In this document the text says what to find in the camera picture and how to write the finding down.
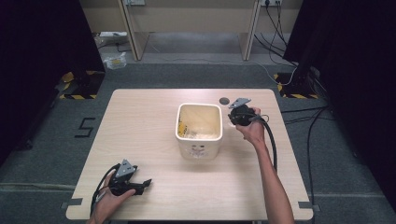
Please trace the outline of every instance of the crumpled white object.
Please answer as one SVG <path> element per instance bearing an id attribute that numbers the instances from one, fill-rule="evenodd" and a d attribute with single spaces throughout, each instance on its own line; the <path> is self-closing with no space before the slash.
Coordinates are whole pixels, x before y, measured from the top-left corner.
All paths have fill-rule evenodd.
<path id="1" fill-rule="evenodd" d="M 115 57 L 106 57 L 103 60 L 109 69 L 118 69 L 126 66 L 125 52 Z"/>

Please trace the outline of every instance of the hand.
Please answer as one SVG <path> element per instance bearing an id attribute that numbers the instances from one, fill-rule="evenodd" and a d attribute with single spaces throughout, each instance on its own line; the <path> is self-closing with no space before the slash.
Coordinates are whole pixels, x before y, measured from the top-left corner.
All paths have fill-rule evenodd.
<path id="1" fill-rule="evenodd" d="M 130 189 L 120 196 L 115 196 L 113 193 L 111 193 L 111 190 L 108 187 L 108 182 L 110 182 L 110 178 L 111 176 L 113 176 L 113 173 L 114 171 L 106 177 L 104 184 L 105 187 L 102 188 L 99 192 L 99 195 L 101 195 L 103 192 L 105 192 L 105 195 L 95 205 L 91 218 L 87 221 L 87 223 L 98 224 L 105 222 L 105 220 L 110 218 L 114 214 L 114 212 L 122 205 L 122 203 L 125 202 L 125 200 L 127 200 L 136 193 L 135 189 Z"/>
<path id="2" fill-rule="evenodd" d="M 261 110 L 251 107 L 254 113 L 260 115 Z M 248 140 L 255 148 L 265 147 L 264 126 L 259 120 L 253 120 L 248 126 L 236 125 L 236 130 L 244 135 L 244 139 Z"/>

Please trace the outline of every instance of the person's right hand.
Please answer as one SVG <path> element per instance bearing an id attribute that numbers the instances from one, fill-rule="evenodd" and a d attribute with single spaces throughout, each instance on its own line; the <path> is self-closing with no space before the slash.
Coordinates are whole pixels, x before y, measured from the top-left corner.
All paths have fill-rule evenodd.
<path id="1" fill-rule="evenodd" d="M 254 113 L 260 115 L 261 110 L 257 107 L 251 107 Z M 235 125 L 236 130 L 244 135 L 254 147 L 265 147 L 265 129 L 259 120 L 253 120 L 248 126 Z"/>

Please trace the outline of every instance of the power strip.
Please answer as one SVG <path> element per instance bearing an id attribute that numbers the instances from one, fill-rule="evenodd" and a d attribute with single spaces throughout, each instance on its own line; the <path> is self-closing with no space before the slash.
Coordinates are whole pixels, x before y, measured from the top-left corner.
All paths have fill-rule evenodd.
<path id="1" fill-rule="evenodd" d="M 269 0 L 269 7 L 276 7 L 277 5 L 282 6 L 282 0 Z M 265 0 L 262 0 L 262 7 L 265 7 Z"/>

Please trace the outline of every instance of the person's right arm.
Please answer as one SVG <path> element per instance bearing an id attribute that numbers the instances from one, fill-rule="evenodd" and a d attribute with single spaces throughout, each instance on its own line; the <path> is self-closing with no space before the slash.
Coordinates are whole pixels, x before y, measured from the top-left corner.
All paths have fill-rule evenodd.
<path id="1" fill-rule="evenodd" d="M 259 108 L 253 108 L 260 114 Z M 268 148 L 265 145 L 264 127 L 255 120 L 248 126 L 236 125 L 236 129 L 244 135 L 255 148 L 262 174 L 262 188 L 269 223 L 294 223 L 288 195 L 277 176 L 271 162 Z"/>

